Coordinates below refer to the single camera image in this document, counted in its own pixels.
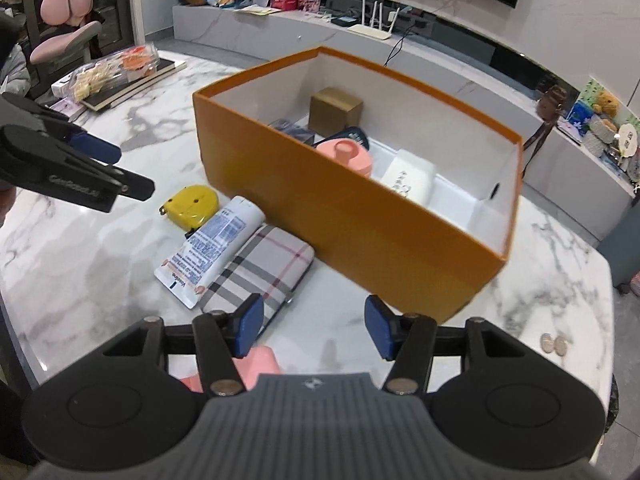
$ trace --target plaid case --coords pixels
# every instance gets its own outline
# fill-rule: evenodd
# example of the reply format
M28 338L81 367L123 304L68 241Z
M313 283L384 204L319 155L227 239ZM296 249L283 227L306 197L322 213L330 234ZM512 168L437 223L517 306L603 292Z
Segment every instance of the plaid case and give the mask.
M231 313L258 292L264 298L264 329L290 298L313 259L309 244L280 228L263 225L204 292L202 311Z

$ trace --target white packaged item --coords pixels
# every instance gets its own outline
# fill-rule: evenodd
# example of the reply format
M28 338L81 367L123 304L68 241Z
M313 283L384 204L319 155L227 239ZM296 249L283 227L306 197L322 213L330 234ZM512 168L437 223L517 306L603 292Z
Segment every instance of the white packaged item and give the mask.
M67 90L71 85L71 74L72 73L62 76L51 85L51 93L55 95L55 97L59 97L62 99L66 96Z
M435 178L434 164L407 150L399 150L380 184L412 202L427 207Z
M261 209L236 196L162 262L154 275L187 308L193 308L262 222Z
M70 121L75 121L86 110L86 106L76 103L72 99L65 97L57 103L53 103L49 108L65 114Z

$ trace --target pink cap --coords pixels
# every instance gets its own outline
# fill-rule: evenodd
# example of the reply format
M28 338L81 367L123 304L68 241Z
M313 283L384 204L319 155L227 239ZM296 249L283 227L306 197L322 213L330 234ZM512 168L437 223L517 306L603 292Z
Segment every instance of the pink cap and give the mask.
M332 158L350 170L357 171L364 176L371 175L373 161L371 155L352 139L333 139L318 144L318 152Z

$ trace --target white tube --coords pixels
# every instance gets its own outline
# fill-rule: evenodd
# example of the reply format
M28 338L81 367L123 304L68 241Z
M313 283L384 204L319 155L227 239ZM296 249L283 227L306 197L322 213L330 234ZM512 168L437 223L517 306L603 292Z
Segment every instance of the white tube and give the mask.
M193 308L262 222L260 208L236 196L162 262L154 275L187 308Z
M371 19L369 20L369 27L373 27L373 21L376 19L376 11L378 10L378 1L373 2L373 12L371 13Z

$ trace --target stuffed toy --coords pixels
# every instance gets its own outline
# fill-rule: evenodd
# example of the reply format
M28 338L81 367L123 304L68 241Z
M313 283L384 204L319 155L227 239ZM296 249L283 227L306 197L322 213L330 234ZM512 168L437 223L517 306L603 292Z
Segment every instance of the stuffed toy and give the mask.
M618 100L615 95L607 90L603 90L596 97L596 102L593 105L593 111L598 115L601 113L607 114L609 117L615 117L618 113Z

